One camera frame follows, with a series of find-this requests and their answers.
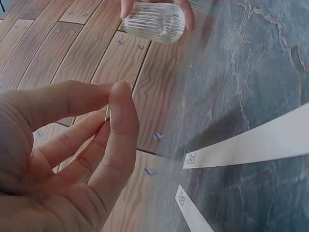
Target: glass cup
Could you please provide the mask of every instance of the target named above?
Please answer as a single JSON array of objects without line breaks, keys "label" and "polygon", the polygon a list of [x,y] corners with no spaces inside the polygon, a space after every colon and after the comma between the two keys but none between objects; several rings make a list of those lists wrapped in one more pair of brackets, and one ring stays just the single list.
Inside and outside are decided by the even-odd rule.
[{"label": "glass cup", "polygon": [[185,18],[182,9],[173,3],[136,2],[123,27],[130,35],[172,44],[182,36]]}]

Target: white paper strip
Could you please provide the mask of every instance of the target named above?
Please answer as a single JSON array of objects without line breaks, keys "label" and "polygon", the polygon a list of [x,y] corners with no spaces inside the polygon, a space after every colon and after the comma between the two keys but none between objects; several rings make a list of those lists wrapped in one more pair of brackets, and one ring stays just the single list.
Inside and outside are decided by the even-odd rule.
[{"label": "white paper strip", "polygon": [[206,168],[309,154],[309,103],[259,127],[188,153],[183,168]]},{"label": "white paper strip", "polygon": [[181,185],[178,186],[175,200],[191,232],[213,232],[213,229],[199,212]]}]

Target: hand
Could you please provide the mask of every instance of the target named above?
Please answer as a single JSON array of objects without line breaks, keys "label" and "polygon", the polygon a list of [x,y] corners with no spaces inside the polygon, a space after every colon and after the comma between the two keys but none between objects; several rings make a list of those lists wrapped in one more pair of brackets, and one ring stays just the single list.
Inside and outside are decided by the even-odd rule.
[{"label": "hand", "polygon": [[[129,16],[130,12],[133,8],[133,3],[135,1],[143,1],[143,2],[167,2],[173,3],[173,0],[121,0],[121,15],[122,19]],[[175,0],[175,2],[182,8],[184,17],[185,17],[185,25],[189,30],[194,30],[195,28],[195,19],[194,13],[191,8],[191,4],[189,0]]]},{"label": "hand", "polygon": [[[100,109],[108,101],[105,122]],[[33,131],[95,110],[32,148]],[[127,82],[68,81],[0,94],[0,231],[99,232],[133,172],[138,133]],[[52,171],[93,135],[68,166]]]}]

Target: gray marble surface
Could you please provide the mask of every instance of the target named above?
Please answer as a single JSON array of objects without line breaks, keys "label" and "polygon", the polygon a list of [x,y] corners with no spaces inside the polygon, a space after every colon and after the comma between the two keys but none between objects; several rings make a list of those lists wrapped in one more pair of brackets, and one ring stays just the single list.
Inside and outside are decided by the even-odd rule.
[{"label": "gray marble surface", "polygon": [[182,165],[187,152],[309,102],[309,1],[222,0],[211,15],[209,38],[192,40],[177,78],[158,151],[167,162],[150,187],[140,231],[190,231],[174,200],[181,184],[216,232],[307,232],[309,156]]}]

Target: wooden plank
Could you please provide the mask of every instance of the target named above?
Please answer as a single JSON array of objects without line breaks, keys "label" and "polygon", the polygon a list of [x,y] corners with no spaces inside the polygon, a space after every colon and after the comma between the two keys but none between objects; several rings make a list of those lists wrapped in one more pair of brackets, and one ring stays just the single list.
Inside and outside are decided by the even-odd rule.
[{"label": "wooden plank", "polygon": [[[198,10],[194,12],[197,22],[206,18],[206,13]],[[159,140],[154,138],[154,134],[162,133],[183,56],[189,52],[192,39],[196,36],[200,38],[200,34],[200,31],[186,30],[175,44],[152,42],[133,90],[133,100],[140,120],[139,149],[151,153],[157,151]]]},{"label": "wooden plank", "polygon": [[124,29],[124,24],[123,23],[121,23],[120,26],[118,27],[118,31],[122,31],[122,32],[126,33],[126,31]]},{"label": "wooden plank", "polygon": [[3,70],[14,49],[17,47],[32,23],[33,20],[19,19],[10,29],[9,33],[0,44],[0,71]]},{"label": "wooden plank", "polygon": [[33,58],[18,88],[48,85],[82,27],[81,24],[58,22]]},{"label": "wooden plank", "polygon": [[[61,126],[57,123],[51,123],[46,125],[33,133],[34,143],[33,146],[39,146],[42,143],[49,141],[51,138],[55,137],[57,134],[62,133],[66,127]],[[58,166],[55,167],[54,172],[58,171]]]},{"label": "wooden plank", "polygon": [[70,127],[73,125],[74,119],[75,119],[74,117],[66,117],[57,121],[57,123],[64,125],[66,127]]},{"label": "wooden plank", "polygon": [[119,0],[105,0],[93,13],[62,62],[53,83],[77,80],[90,83],[120,24]]},{"label": "wooden plank", "polygon": [[33,0],[19,1],[18,4],[11,10],[11,12],[9,12],[4,21],[0,24],[0,43],[18,20],[20,15],[30,6],[32,2]]},{"label": "wooden plank", "polygon": [[147,190],[155,177],[155,175],[148,175],[144,169],[158,171],[159,165],[163,161],[162,157],[137,151],[133,174],[121,192],[101,232],[139,231],[138,226]]},{"label": "wooden plank", "polygon": [[33,22],[0,75],[0,81],[3,82],[1,90],[17,88],[34,55],[72,1],[53,0],[46,7],[45,13]]},{"label": "wooden plank", "polygon": [[102,0],[75,0],[60,21],[85,24]]},{"label": "wooden plank", "polygon": [[14,2],[7,8],[6,2],[3,1],[2,4],[5,7],[5,13],[0,16],[0,19],[3,20],[6,16],[12,11],[12,9],[19,3],[19,0],[14,0]]},{"label": "wooden plank", "polygon": [[[92,83],[97,85],[126,80],[133,88],[149,43],[148,40],[116,32],[94,74]],[[87,115],[78,116],[74,123],[79,122],[85,116]],[[69,127],[73,124],[73,120],[74,118],[70,117],[59,123]]]},{"label": "wooden plank", "polygon": [[36,19],[48,6],[51,0],[34,0],[34,2],[20,16],[21,19]]}]

